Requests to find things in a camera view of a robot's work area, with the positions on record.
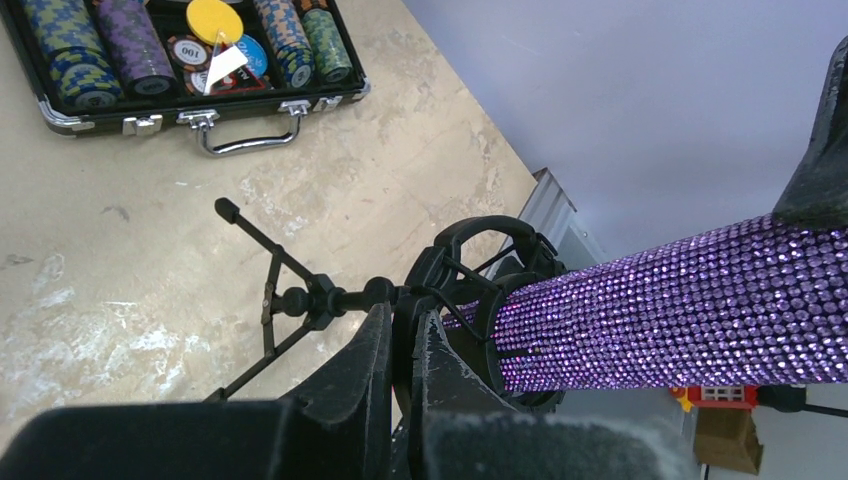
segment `yellow chip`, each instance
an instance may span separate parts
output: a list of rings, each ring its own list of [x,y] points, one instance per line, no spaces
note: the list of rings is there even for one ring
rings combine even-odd
[[[186,9],[186,21],[191,32],[209,45],[236,43],[244,33],[238,13],[221,0],[192,0]]]

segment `purple rhinestone tube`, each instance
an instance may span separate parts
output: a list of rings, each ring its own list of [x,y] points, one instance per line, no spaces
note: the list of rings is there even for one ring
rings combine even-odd
[[[177,79],[143,2],[103,0],[97,22],[130,92],[150,97],[174,91]]]
[[[845,383],[846,278],[848,227],[764,216],[517,290],[493,339],[511,391]]]

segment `white wall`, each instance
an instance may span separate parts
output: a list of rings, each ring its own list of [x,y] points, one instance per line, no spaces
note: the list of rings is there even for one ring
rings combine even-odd
[[[768,212],[848,35],[848,0],[405,1],[611,257]],[[848,408],[848,388],[811,390]],[[844,476],[848,419],[762,409],[756,420],[760,478]]]

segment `yellow object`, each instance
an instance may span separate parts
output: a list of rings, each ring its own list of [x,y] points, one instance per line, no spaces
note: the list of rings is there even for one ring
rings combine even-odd
[[[689,389],[688,388],[673,388],[672,395],[674,395],[674,399],[680,403],[680,406],[683,407],[683,411],[689,413],[692,410],[692,407],[695,406],[692,402],[689,401]]]
[[[186,9],[186,21],[194,36],[209,45],[236,43],[244,33],[238,13],[221,0],[192,0]]]

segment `red toy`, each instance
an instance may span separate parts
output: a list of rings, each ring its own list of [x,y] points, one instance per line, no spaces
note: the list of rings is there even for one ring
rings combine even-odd
[[[739,408],[753,410],[757,404],[757,387],[688,387],[671,388],[671,395],[689,411],[693,406],[706,408]]]

